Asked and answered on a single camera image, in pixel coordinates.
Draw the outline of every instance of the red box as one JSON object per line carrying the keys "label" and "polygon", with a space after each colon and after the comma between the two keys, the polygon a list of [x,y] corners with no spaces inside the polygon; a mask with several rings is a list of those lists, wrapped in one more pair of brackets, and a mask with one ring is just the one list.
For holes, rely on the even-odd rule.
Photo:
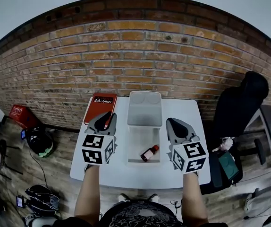
{"label": "red box", "polygon": [[9,117],[15,120],[23,129],[40,125],[40,121],[36,116],[24,106],[13,105]]}

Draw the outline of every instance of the green object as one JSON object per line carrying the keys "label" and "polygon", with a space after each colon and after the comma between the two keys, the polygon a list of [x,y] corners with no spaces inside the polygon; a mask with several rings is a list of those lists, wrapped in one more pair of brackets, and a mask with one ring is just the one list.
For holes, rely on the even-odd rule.
{"label": "green object", "polygon": [[231,180],[238,173],[238,168],[231,154],[229,152],[226,152],[219,158],[219,161],[227,175],[227,178]]}

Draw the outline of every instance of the brick wall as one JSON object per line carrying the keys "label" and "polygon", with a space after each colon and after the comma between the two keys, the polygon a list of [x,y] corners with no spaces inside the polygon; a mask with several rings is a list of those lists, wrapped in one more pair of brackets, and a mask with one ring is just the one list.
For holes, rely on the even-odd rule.
{"label": "brick wall", "polygon": [[79,128],[94,92],[158,91],[194,99],[212,119],[221,92],[254,70],[270,85],[271,39],[188,0],[84,0],[28,21],[0,41],[0,108]]}

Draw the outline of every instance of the white table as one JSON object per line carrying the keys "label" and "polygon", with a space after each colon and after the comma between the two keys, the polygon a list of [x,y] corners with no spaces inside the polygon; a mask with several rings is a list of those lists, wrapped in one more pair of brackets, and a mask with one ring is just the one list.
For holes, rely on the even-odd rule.
{"label": "white table", "polygon": [[[114,112],[117,114],[115,154],[110,157],[110,163],[100,167],[100,184],[111,187],[137,188],[137,189],[168,189],[183,187],[183,174],[180,170],[174,170],[167,153],[170,142],[167,138],[166,120],[170,117],[183,120],[190,124],[201,139],[203,148],[207,151],[202,119],[194,100],[162,99],[163,125],[160,129],[160,166],[127,166],[124,160],[127,157],[128,112],[129,97],[118,97]],[[77,140],[73,162],[70,169],[70,177],[83,180],[84,162],[81,146],[83,144],[87,125],[82,121],[81,130]],[[209,159],[206,159],[204,167],[199,171],[199,183],[210,182]]]}

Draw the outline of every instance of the small red bottle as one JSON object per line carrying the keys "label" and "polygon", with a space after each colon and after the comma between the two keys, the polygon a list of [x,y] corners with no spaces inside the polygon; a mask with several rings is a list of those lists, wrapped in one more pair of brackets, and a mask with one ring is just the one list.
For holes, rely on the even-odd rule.
{"label": "small red bottle", "polygon": [[152,148],[146,150],[142,155],[141,158],[143,161],[148,161],[153,155],[159,150],[158,145],[154,145]]}

